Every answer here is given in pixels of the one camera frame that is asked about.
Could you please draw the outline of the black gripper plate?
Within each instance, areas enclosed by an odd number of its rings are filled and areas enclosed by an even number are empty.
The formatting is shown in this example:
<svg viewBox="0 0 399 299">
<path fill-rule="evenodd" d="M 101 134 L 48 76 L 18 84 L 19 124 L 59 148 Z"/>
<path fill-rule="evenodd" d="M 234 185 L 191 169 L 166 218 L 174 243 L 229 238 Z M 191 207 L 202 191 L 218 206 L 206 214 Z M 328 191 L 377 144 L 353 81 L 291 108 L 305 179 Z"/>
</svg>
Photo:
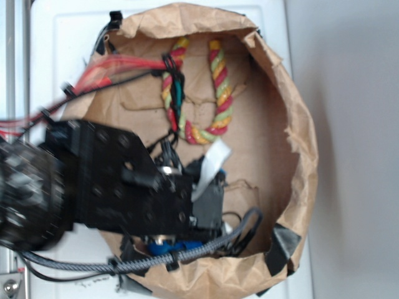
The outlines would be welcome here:
<svg viewBox="0 0 399 299">
<path fill-rule="evenodd" d="M 190 231 L 192 180 L 161 172 L 133 132 L 58 121 L 45 145 L 60 161 L 73 222 L 139 237 Z"/>
</svg>

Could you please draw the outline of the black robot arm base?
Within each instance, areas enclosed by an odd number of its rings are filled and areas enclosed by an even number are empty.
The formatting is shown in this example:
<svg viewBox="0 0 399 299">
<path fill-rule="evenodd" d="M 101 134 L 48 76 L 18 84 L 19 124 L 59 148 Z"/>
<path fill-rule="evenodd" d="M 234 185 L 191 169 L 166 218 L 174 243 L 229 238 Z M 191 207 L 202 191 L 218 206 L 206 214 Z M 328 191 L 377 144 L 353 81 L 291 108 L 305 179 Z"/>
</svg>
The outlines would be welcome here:
<svg viewBox="0 0 399 299">
<path fill-rule="evenodd" d="M 1 245 L 15 251 L 49 250 L 73 227 L 64 197 L 60 161 L 44 149 L 22 143 L 20 175 L 1 187 Z"/>
</svg>

